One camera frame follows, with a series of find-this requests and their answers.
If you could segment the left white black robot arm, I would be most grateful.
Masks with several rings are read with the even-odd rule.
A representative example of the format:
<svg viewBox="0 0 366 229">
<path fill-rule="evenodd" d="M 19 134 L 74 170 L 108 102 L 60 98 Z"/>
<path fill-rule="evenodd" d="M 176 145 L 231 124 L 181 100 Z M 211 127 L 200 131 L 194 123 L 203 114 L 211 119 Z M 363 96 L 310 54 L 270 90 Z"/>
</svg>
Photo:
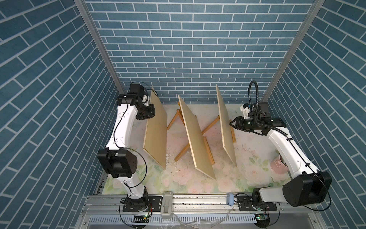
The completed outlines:
<svg viewBox="0 0 366 229">
<path fill-rule="evenodd" d="M 145 92 L 121 94 L 117 97 L 117 116 L 111 138 L 97 158 L 105 172 L 124 185 L 127 199 L 133 203 L 147 204 L 148 193 L 142 181 L 135 174 L 138 159 L 130 148 L 130 137 L 135 120 L 155 116 L 153 104 Z"/>
</svg>

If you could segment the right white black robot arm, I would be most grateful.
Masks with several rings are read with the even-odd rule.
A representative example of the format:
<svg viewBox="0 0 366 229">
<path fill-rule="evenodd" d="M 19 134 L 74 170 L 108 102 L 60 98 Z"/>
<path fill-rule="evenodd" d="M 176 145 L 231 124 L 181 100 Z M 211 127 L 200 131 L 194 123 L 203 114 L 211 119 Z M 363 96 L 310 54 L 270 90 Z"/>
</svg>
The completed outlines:
<svg viewBox="0 0 366 229">
<path fill-rule="evenodd" d="M 279 151 L 288 167 L 291 180 L 281 187 L 254 189 L 252 204 L 287 203 L 292 207 L 318 204 L 330 195 L 332 177 L 321 171 L 304 154 L 291 137 L 286 124 L 281 118 L 264 117 L 259 121 L 236 117 L 230 122 L 234 129 L 266 136 Z"/>
</svg>

